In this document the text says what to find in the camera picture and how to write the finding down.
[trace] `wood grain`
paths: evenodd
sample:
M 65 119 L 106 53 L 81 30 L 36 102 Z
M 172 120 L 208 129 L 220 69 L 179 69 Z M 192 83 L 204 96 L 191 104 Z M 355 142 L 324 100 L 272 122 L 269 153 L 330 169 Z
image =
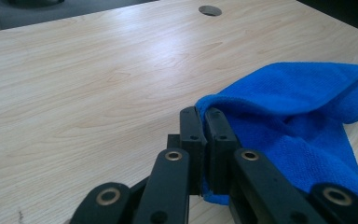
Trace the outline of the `wood grain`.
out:
M 182 108 L 281 61 L 358 63 L 358 30 L 292 0 L 162 0 L 1 31 L 0 224 L 64 223 L 94 187 L 134 185 Z M 189 218 L 233 223 L 198 197 Z

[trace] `round joint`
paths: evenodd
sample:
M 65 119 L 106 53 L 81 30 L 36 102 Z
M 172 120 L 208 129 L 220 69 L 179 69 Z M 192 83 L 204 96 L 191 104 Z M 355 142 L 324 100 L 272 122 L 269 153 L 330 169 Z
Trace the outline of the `round joint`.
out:
M 97 196 L 97 204 L 107 206 L 117 202 L 120 198 L 120 190 L 115 188 L 104 189 Z
M 323 191 L 324 197 L 335 204 L 341 206 L 348 206 L 352 204 L 351 196 L 340 189 L 325 188 Z
M 258 155 L 257 153 L 247 150 L 241 153 L 242 157 L 248 161 L 257 161 L 258 160 Z
M 170 151 L 165 154 L 165 159 L 169 161 L 179 161 L 182 159 L 182 153 L 178 151 Z

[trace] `wooden table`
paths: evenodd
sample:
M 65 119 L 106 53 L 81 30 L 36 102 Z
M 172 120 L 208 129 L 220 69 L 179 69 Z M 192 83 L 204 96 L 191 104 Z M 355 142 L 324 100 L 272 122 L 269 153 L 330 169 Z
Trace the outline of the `wooden table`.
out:
M 182 108 L 280 61 L 358 63 L 358 30 L 293 0 L 161 0 L 1 31 L 0 224 L 64 223 L 94 187 L 134 185 Z

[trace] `blue cloth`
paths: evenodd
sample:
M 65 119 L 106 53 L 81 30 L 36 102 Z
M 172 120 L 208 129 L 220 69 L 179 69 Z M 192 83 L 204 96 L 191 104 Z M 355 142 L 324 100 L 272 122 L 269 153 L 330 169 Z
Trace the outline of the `blue cloth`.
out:
M 358 65 L 274 63 L 201 98 L 222 110 L 244 147 L 263 151 L 297 188 L 339 184 L 358 195 L 358 165 L 343 123 L 358 120 Z M 204 183 L 204 199 L 227 204 Z

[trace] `microfiber cloth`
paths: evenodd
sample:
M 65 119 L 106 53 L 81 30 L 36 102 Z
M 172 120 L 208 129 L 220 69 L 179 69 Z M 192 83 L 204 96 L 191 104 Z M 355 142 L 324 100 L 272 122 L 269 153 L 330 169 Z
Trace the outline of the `microfiber cloth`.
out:
M 358 195 L 358 164 L 343 123 L 358 120 L 358 65 L 274 63 L 196 103 L 222 110 L 243 147 L 264 152 L 298 189 L 339 184 Z M 228 204 L 204 183 L 204 199 Z

